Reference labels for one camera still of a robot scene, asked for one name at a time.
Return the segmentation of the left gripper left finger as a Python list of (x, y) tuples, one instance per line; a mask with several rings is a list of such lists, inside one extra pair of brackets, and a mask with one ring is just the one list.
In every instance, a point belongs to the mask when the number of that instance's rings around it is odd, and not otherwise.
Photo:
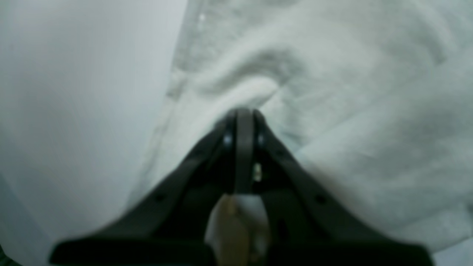
[(58, 244), (58, 266), (215, 266), (204, 240), (211, 211), (235, 183), (237, 112), (230, 111), (180, 165), (125, 215), (86, 237)]

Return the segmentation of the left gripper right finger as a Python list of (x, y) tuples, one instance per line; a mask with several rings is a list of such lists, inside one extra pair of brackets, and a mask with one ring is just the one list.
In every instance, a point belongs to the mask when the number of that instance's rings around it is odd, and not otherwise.
[(267, 266), (432, 266), (424, 247), (394, 241), (343, 207), (253, 112), (258, 184), (270, 223)]

